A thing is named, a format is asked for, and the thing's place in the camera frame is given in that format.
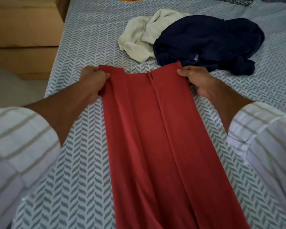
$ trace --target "floor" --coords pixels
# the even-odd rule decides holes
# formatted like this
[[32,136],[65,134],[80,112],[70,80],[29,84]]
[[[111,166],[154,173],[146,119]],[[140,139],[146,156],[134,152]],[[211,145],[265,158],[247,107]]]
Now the floor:
[[41,100],[48,80],[22,80],[0,67],[0,108],[23,106]]

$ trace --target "sleeve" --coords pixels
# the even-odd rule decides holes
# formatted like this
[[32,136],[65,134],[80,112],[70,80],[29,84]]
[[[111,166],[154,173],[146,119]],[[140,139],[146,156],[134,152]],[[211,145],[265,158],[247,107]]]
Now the sleeve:
[[0,109],[0,229],[59,154],[58,136],[42,116],[27,108]]
[[228,143],[286,212],[286,114],[267,104],[248,104],[233,118]]

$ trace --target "mattress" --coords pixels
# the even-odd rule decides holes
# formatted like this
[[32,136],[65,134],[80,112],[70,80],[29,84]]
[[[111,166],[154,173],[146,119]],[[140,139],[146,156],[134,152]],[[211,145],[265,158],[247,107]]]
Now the mattress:
[[[222,19],[244,17],[259,24],[266,40],[252,57],[251,76],[216,70],[212,75],[244,96],[286,112],[286,4],[254,0],[249,7],[215,0],[71,0],[46,96],[76,82],[87,65],[123,67],[126,73],[158,68],[138,63],[119,50],[127,21],[169,8]],[[286,215],[257,174],[227,145],[221,120],[205,98],[193,98],[251,228],[286,228]],[[102,100],[74,123],[52,171],[24,199],[13,228],[115,228],[115,212]]]

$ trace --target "left hand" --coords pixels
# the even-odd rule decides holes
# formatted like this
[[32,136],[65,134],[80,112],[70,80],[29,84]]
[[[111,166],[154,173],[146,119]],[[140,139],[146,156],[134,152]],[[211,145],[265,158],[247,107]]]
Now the left hand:
[[107,79],[109,79],[109,74],[98,70],[97,67],[87,66],[82,69],[79,83],[82,83],[91,91],[91,103],[94,103],[98,99],[99,91],[105,85]]

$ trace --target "bed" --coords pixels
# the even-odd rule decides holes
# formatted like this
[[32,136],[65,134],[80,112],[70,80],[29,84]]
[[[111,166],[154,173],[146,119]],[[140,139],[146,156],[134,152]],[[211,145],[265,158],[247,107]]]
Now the bed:
[[[61,44],[46,96],[76,82],[86,65],[123,67],[140,73],[159,66],[138,63],[119,50],[118,37],[127,21],[153,15],[160,8],[223,19],[244,17],[259,24],[266,40],[252,57],[251,76],[227,71],[212,75],[238,92],[286,112],[286,4],[254,0],[249,7],[214,0],[71,0]],[[286,228],[286,215],[257,174],[242,164],[227,145],[217,112],[194,96],[199,113],[251,228]],[[24,199],[13,228],[115,228],[102,100],[99,97],[74,123],[52,171]]]

